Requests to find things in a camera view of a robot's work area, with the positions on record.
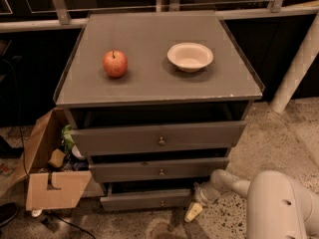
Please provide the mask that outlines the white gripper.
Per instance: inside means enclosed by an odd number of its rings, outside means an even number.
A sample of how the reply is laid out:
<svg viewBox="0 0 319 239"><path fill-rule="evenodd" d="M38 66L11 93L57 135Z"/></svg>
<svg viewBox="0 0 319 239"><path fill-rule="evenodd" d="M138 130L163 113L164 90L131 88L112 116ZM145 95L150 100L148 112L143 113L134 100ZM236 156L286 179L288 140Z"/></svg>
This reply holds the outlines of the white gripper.
<svg viewBox="0 0 319 239"><path fill-rule="evenodd" d="M207 206L209 203L215 202L220 196L221 193L210 182L196 183L194 185L194 200L196 202L190 203L185 213L184 221L191 222L202 211L202 205Z"/></svg>

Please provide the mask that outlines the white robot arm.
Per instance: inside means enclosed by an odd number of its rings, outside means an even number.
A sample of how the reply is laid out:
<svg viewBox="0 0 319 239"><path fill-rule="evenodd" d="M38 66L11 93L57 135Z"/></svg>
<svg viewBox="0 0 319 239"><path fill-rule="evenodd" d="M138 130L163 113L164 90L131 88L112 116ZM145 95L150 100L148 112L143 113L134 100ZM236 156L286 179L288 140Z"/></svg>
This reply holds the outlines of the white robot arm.
<svg viewBox="0 0 319 239"><path fill-rule="evenodd" d="M194 187L184 216L192 221L209 202L233 192L246 200L247 239L309 239L319 236L319 196L288 175L262 171L243 180L217 169Z"/></svg>

